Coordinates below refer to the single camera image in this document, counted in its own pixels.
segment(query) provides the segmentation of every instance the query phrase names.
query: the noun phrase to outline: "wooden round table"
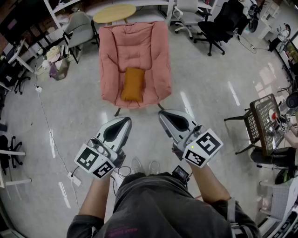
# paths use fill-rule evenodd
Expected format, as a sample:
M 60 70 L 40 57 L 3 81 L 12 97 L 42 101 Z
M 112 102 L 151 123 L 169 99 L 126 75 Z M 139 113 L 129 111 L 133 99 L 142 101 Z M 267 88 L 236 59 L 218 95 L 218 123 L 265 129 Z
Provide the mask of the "wooden round table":
M 128 23 L 126 18 L 134 14 L 136 7 L 131 4 L 118 4 L 106 7 L 94 15 L 93 21 L 96 23 L 107 23 L 112 25 L 113 21 L 124 20 Z

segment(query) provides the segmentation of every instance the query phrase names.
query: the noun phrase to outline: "sneaker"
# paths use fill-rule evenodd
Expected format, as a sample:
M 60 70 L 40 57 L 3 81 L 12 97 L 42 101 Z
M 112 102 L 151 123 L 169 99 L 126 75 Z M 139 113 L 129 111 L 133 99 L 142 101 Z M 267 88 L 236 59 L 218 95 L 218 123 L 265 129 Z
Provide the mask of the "sneaker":
M 151 161 L 149 165 L 149 174 L 159 174 L 160 166 L 156 160 Z
M 132 161 L 130 162 L 130 168 L 131 168 L 131 174 L 135 173 L 145 173 L 141 162 L 137 157 L 134 157 Z

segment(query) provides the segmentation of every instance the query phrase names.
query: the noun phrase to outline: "orange cushion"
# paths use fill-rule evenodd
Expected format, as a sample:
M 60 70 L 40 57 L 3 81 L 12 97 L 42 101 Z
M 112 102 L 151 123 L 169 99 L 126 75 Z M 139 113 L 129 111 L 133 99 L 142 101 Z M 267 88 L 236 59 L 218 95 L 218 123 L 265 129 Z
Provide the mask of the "orange cushion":
M 145 70 L 126 68 L 124 89 L 121 95 L 123 101 L 143 102 L 142 88 Z

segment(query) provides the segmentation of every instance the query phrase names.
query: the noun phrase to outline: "power strip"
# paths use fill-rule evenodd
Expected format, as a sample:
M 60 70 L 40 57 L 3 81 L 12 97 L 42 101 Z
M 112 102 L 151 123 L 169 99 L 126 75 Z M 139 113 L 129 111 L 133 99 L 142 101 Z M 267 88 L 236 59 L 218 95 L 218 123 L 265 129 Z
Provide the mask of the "power strip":
M 72 172 L 69 172 L 67 177 L 79 187 L 81 185 L 81 181 L 75 175 L 71 176 L 71 174 Z

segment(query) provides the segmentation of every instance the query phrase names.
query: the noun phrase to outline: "gray office floor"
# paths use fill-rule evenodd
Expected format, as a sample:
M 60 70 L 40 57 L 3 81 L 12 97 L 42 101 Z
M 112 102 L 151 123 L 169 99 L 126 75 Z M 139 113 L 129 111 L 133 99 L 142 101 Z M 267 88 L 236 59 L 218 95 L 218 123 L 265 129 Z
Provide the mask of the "gray office floor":
M 266 46 L 264 41 L 250 40 L 255 47 Z M 273 172 L 257 168 L 248 152 L 235 155 L 235 151 L 249 144 L 247 131 L 243 121 L 224 123 L 224 118 L 243 115 L 251 101 L 269 93 L 278 96 L 278 100 L 287 95 L 276 93 L 288 85 L 281 60 L 266 50 L 252 54 L 236 38 L 223 43 L 224 56 L 213 47 L 209 57 L 206 42 L 193 44 L 185 33 L 175 34 L 173 28 L 169 31 L 169 48 L 172 94 L 161 102 L 162 106 L 188 112 L 198 123 L 215 131 L 224 146 L 209 165 L 243 210 L 257 219 L 262 203 L 258 183 L 271 178 Z M 74 192 L 59 155 L 67 170 L 73 171 L 74 158 L 82 143 L 95 136 L 103 123 L 113 119 L 117 108 L 101 100 L 96 45 L 85 44 L 79 64 L 70 63 L 65 79 L 55 81 L 46 74 L 38 76 L 38 85 L 43 89 L 40 99 L 57 151 L 35 91 L 36 77 L 29 75 L 31 80 L 23 84 L 23 95 L 7 95 L 1 122 L 8 125 L 6 135 L 15 135 L 17 141 L 23 142 L 21 150 L 27 154 L 20 158 L 23 166 L 11 167 L 12 178 L 31 178 L 32 183 L 0 189 L 0 197 L 16 229 L 26 237 L 63 238 L 78 213 L 75 193 L 81 206 L 92 179 L 78 169 L 75 174 L 82 184 L 74 185 Z M 171 172 L 177 165 L 190 171 L 171 152 L 172 141 L 159 124 L 158 111 L 158 106 L 121 110 L 120 115 L 131 117 L 133 122 L 124 147 L 127 155 L 124 165 L 138 157 L 145 169 L 155 159 L 162 172 Z M 194 197 L 200 195 L 193 177 L 189 191 Z M 114 201 L 111 187 L 106 219 L 112 214 Z

